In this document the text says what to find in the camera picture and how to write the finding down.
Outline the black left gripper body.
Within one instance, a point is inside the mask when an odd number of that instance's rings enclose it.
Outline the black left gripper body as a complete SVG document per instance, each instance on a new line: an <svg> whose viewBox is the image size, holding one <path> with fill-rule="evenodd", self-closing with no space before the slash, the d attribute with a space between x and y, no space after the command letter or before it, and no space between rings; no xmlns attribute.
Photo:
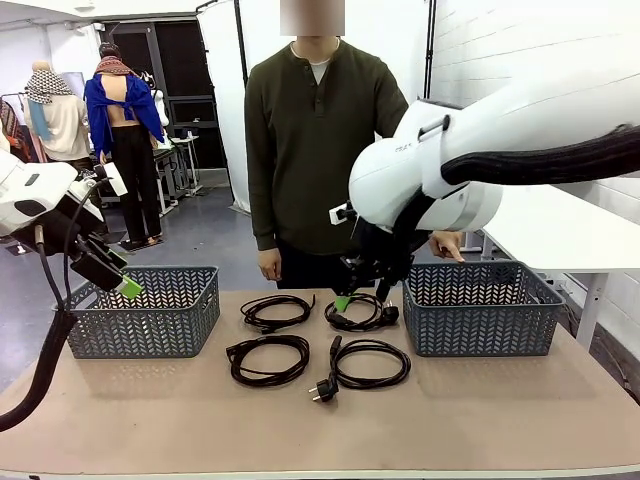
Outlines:
<svg viewBox="0 0 640 480"><path fill-rule="evenodd" d="M44 245L45 255L67 254L76 260L82 253L92 252L88 239L95 231L95 213L82 206L75 220L77 205L60 211L47 210L43 205L24 205L23 213L29 215L29 223L23 227L23 244L33 251L37 241Z"/></svg>

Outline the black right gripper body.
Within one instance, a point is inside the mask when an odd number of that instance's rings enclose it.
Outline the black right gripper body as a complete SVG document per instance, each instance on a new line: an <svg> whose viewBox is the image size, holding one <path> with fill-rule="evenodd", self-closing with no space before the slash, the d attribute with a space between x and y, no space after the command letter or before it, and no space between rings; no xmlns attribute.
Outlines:
<svg viewBox="0 0 640 480"><path fill-rule="evenodd" d="M350 259L353 275L359 281L402 281L413 262L416 232L387 232L377 225L358 218L353 238L359 245L358 254Z"/></svg>

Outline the person's left hand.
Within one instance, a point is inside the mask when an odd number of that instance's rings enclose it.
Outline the person's left hand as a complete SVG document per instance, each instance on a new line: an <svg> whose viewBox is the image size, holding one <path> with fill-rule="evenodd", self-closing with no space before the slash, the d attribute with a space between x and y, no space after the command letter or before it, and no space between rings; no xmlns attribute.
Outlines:
<svg viewBox="0 0 640 480"><path fill-rule="evenodd" d="M464 263L465 259L460 252L463 237L461 232L436 231L430 235L428 245L434 256Z"/></svg>

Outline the person's right hand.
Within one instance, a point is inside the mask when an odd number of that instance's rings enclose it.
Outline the person's right hand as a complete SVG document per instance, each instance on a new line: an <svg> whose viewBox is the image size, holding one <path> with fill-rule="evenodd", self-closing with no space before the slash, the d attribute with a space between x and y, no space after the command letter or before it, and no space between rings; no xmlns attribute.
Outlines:
<svg viewBox="0 0 640 480"><path fill-rule="evenodd" d="M280 281L282 278L282 258L278 248L260 250L258 252L258 266L268 281Z"/></svg>

